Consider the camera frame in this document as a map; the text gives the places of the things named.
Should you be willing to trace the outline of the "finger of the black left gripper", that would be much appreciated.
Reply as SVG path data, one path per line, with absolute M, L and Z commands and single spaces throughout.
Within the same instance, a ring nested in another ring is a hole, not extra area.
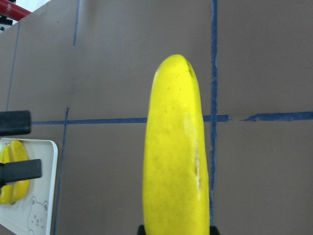
M 6 111 L 0 113 L 0 135 L 14 136 L 31 133 L 29 111 Z

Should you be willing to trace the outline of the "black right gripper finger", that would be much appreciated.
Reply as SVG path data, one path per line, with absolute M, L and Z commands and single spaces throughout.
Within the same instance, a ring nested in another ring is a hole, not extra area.
M 144 225 L 139 225 L 139 226 L 138 226 L 137 235 L 146 235 Z

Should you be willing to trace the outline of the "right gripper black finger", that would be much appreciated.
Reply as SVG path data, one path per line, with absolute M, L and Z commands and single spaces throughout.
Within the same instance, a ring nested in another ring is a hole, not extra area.
M 220 232 L 216 226 L 210 226 L 210 235 L 220 235 Z
M 0 186 L 6 186 L 18 181 L 41 178 L 41 159 L 18 161 L 0 164 Z

